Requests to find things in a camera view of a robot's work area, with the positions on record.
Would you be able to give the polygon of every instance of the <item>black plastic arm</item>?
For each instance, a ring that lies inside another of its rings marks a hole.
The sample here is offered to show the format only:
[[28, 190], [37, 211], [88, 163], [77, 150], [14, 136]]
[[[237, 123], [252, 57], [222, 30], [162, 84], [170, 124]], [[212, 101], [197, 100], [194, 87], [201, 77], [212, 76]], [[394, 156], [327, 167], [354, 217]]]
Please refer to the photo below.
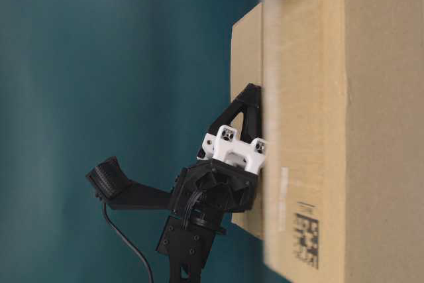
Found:
[[262, 137], [262, 95], [260, 86], [248, 84], [233, 102], [212, 123], [207, 132], [215, 135], [221, 125], [230, 125], [240, 113], [243, 125], [240, 140], [251, 143], [256, 137]]
[[112, 209], [168, 209], [171, 193], [128, 179], [116, 157], [97, 165], [87, 179]]

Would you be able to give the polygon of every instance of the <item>qr code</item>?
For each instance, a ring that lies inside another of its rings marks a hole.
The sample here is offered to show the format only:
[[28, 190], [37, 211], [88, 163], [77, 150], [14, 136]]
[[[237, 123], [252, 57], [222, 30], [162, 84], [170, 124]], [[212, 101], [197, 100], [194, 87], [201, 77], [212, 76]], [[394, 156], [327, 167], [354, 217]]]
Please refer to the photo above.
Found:
[[318, 220], [295, 214], [295, 250], [294, 254], [308, 265], [318, 268], [319, 258], [319, 222]]

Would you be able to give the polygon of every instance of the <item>teal wall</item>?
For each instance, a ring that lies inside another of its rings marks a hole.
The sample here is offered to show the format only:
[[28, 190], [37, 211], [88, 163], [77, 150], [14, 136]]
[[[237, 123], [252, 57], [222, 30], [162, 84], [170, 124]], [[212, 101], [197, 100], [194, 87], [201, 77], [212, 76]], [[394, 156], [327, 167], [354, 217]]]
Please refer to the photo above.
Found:
[[[117, 155], [168, 190], [229, 102], [231, 26], [258, 0], [0, 0], [0, 282], [147, 282], [85, 173]], [[165, 212], [112, 212], [154, 252]], [[225, 221], [204, 282], [285, 282]]]

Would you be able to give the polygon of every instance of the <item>cardboard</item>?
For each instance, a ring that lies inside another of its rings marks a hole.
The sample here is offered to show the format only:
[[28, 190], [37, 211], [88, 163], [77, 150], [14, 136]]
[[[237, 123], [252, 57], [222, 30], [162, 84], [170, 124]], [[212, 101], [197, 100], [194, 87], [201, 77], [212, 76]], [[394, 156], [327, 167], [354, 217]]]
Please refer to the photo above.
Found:
[[423, 4], [262, 0], [255, 218], [294, 283], [424, 282]]
[[[231, 37], [231, 100], [249, 83], [262, 85], [262, 4], [233, 26]], [[242, 117], [233, 125], [241, 131]], [[233, 223], [262, 238], [262, 179], [252, 210], [234, 213]]]

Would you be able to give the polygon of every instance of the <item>wire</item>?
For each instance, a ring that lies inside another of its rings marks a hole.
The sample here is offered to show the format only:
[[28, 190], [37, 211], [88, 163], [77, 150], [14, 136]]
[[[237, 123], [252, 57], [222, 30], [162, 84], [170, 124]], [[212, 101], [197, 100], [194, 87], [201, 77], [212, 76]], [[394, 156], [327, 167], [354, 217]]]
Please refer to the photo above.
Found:
[[109, 216], [107, 215], [107, 206], [106, 203], [103, 203], [103, 216], [107, 223], [113, 228], [113, 230], [116, 231], [118, 236], [125, 242], [126, 245], [129, 246], [129, 248], [134, 251], [134, 253], [140, 258], [140, 260], [143, 262], [144, 266], [146, 267], [147, 273], [148, 273], [148, 281], [149, 283], [153, 282], [153, 273], [152, 269], [146, 259], [146, 257], [140, 252], [140, 250], [137, 249], [137, 247], [129, 241], [129, 239], [122, 233], [121, 230], [118, 229], [118, 227], [110, 220]]
[[194, 205], [196, 204], [196, 202], [202, 195], [203, 195], [203, 192], [201, 192], [200, 190], [196, 190], [192, 193], [191, 197], [188, 199], [186, 207], [185, 207], [185, 211], [184, 211], [183, 224], [182, 224], [183, 229], [187, 229], [188, 220], [190, 218], [191, 211], [193, 210]]

